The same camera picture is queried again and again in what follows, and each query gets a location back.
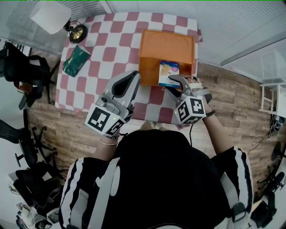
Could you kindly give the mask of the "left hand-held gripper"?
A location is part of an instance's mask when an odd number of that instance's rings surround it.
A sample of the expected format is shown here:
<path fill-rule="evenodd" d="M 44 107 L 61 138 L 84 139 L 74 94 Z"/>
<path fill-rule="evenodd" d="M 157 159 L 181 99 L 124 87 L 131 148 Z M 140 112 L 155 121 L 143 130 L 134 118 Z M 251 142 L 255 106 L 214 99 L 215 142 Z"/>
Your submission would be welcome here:
<path fill-rule="evenodd" d="M 137 70 L 120 73 L 109 80 L 105 91 L 111 91 L 116 99 L 100 95 L 91 105 L 85 125 L 103 136 L 115 137 L 134 114 L 131 102 L 135 99 L 140 80 Z"/>

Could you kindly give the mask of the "person's right hand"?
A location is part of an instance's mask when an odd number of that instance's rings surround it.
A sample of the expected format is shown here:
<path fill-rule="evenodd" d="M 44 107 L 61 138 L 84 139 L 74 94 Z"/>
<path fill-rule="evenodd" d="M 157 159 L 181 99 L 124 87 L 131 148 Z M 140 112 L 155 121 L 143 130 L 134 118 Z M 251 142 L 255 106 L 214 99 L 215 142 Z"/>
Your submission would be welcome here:
<path fill-rule="evenodd" d="M 197 77 L 188 76 L 185 79 L 188 81 L 192 94 L 195 97 L 202 96 L 205 103 L 209 104 L 209 102 L 212 100 L 210 90 L 207 87 L 204 87 Z"/>

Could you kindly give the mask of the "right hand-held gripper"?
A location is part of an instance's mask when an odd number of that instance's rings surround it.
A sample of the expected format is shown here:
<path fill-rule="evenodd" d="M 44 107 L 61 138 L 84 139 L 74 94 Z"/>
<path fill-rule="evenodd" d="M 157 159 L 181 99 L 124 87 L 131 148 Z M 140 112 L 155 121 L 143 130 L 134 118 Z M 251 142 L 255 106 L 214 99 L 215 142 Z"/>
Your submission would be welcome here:
<path fill-rule="evenodd" d="M 180 84 L 181 92 L 176 88 L 165 88 L 176 102 L 173 112 L 173 123 L 176 125 L 195 124 L 206 117 L 206 112 L 202 96 L 192 95 L 190 82 L 184 75 L 170 75 L 168 78 Z"/>

